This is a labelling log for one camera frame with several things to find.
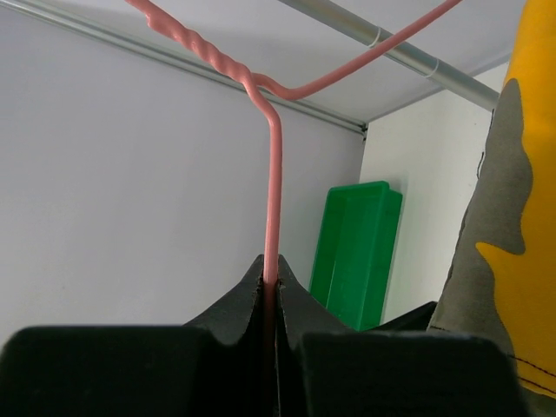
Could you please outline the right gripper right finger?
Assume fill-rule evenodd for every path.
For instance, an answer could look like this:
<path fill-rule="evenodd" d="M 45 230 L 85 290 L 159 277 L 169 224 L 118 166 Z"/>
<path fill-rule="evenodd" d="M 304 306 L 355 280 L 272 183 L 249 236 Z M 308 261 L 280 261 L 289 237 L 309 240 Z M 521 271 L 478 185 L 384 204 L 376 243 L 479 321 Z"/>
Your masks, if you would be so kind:
<path fill-rule="evenodd" d="M 428 333 L 428 303 L 366 332 L 333 317 L 279 259 L 280 416 L 523 416 L 507 358 L 490 341 Z"/>

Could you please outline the yellow camouflage trousers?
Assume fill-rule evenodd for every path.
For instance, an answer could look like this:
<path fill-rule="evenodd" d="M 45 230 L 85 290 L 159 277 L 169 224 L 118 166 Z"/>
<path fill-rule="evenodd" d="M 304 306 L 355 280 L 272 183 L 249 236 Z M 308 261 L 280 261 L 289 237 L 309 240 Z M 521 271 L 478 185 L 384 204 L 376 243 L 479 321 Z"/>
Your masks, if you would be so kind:
<path fill-rule="evenodd" d="M 428 328 L 494 342 L 533 416 L 555 413 L 555 4 L 525 4 Z"/>

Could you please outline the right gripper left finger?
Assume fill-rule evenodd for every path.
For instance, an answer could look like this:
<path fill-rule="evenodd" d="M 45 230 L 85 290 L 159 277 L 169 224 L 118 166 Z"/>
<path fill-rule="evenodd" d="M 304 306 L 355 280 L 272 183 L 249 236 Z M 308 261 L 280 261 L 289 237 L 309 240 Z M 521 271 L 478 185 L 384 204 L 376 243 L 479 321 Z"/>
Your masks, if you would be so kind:
<path fill-rule="evenodd" d="M 4 416 L 269 416 L 262 260 L 178 326 L 38 326 L 1 351 Z"/>

